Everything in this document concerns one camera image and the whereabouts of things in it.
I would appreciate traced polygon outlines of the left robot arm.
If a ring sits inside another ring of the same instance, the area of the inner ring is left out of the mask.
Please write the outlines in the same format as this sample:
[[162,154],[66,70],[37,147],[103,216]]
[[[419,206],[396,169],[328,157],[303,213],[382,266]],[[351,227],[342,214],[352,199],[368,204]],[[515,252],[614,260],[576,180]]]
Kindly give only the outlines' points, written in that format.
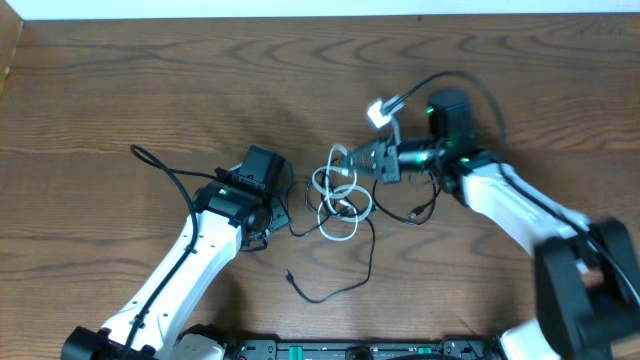
[[226,344],[182,331],[205,291],[241,251],[261,251],[290,218],[281,175],[292,165],[252,145],[243,161],[216,169],[208,184],[184,197],[189,215],[173,247],[123,308],[97,331],[77,327],[61,359],[224,359]]

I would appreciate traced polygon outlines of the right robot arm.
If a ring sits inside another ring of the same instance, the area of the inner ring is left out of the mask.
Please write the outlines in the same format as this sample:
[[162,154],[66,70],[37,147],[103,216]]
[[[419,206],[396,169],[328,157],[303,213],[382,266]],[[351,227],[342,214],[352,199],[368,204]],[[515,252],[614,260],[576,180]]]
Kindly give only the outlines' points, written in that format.
[[466,208],[484,215],[532,258],[536,317],[498,340],[505,359],[609,359],[613,343],[639,332],[639,264],[615,218],[592,221],[523,181],[482,147],[467,94],[445,88],[427,98],[430,135],[404,138],[396,96],[367,115],[392,135],[350,150],[341,165],[384,183],[428,173]]

